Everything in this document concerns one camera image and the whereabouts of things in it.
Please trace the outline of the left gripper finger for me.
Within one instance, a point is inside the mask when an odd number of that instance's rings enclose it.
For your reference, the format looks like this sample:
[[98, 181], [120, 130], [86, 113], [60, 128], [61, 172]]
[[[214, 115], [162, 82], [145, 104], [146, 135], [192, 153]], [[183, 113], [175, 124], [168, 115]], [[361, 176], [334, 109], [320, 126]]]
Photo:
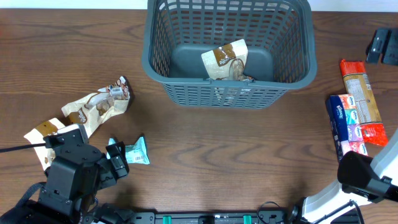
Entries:
[[112, 144], [112, 145], [106, 146], [106, 150], [107, 150], [106, 157], [118, 156], [118, 145], [117, 144]]
[[119, 151], [119, 154], [114, 159], [114, 167], [116, 169], [116, 172], [118, 174], [128, 174], [129, 166], [128, 166], [127, 160], [126, 160], [125, 145], [122, 141], [118, 142], [116, 145], [117, 145], [117, 149]]

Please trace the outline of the blue Kleenex tissue pack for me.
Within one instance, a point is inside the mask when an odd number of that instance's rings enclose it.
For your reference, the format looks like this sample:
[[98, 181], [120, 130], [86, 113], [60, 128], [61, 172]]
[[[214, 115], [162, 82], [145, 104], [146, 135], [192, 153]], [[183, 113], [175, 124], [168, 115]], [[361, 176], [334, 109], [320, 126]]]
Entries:
[[326, 100], [326, 110], [338, 161], [350, 151], [367, 156], [354, 96], [351, 94], [331, 95]]

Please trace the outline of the grey plastic basket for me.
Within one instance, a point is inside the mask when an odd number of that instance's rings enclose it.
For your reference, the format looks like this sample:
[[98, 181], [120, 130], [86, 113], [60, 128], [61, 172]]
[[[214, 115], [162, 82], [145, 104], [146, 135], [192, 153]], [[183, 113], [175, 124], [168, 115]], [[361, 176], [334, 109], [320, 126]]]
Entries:
[[142, 66], [182, 106], [267, 108], [317, 74], [306, 0], [149, 0]]

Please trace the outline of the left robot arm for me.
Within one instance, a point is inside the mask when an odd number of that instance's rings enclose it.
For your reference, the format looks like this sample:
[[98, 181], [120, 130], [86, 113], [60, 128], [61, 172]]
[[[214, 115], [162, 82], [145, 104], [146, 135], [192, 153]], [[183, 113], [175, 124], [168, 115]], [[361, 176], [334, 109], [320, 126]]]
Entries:
[[107, 153], [89, 144], [63, 143], [47, 169], [47, 181], [32, 185], [1, 223], [124, 223], [132, 212], [98, 205], [97, 191], [129, 173], [123, 142]]

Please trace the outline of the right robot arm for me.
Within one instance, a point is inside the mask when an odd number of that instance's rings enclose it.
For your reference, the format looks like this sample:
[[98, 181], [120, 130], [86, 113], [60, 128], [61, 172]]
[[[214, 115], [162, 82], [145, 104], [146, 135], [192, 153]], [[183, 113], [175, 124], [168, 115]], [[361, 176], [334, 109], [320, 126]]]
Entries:
[[344, 95], [326, 101], [337, 179], [292, 210], [290, 223], [363, 223], [360, 207], [397, 201], [397, 136], [388, 139], [364, 61], [341, 60]]

